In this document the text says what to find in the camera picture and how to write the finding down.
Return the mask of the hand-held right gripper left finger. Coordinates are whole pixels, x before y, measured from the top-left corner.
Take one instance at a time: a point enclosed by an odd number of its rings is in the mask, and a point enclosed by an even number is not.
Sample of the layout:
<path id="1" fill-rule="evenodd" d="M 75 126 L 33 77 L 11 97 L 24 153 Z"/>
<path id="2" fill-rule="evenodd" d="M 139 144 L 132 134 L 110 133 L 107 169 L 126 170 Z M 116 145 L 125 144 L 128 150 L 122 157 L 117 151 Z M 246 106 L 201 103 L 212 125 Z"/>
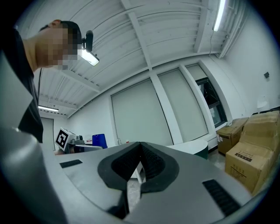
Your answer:
<path id="1" fill-rule="evenodd" d="M 8 188 L 26 209 L 25 223 L 138 224 L 129 211 L 127 182 L 109 188 L 98 164 L 111 151 L 55 156 L 31 135 L 0 130 L 0 172 Z"/>

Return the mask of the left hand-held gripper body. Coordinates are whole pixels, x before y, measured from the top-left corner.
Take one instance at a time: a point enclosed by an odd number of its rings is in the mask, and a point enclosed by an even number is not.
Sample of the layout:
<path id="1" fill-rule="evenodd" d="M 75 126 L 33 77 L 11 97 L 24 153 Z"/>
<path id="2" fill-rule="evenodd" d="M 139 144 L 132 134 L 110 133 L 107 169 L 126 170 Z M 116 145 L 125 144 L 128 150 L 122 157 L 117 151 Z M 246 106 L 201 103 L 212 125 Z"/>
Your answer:
<path id="1" fill-rule="evenodd" d="M 101 146 L 86 144 L 81 135 L 77 135 L 65 128 L 60 128 L 54 141 L 64 154 L 82 153 L 103 149 Z"/>

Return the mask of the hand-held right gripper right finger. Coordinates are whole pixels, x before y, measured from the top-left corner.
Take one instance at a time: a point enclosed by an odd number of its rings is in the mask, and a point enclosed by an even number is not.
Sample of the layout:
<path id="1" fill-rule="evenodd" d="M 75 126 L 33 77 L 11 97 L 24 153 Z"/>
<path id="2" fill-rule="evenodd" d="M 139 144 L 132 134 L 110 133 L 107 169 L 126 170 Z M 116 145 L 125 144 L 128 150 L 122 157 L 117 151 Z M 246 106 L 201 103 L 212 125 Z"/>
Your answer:
<path id="1" fill-rule="evenodd" d="M 239 206 L 251 198 L 248 190 L 208 160 L 169 147 L 148 143 L 173 157 L 177 178 L 161 192 L 143 194 L 124 219 L 130 224 L 211 224 L 225 218 L 203 182 L 215 180 Z"/>

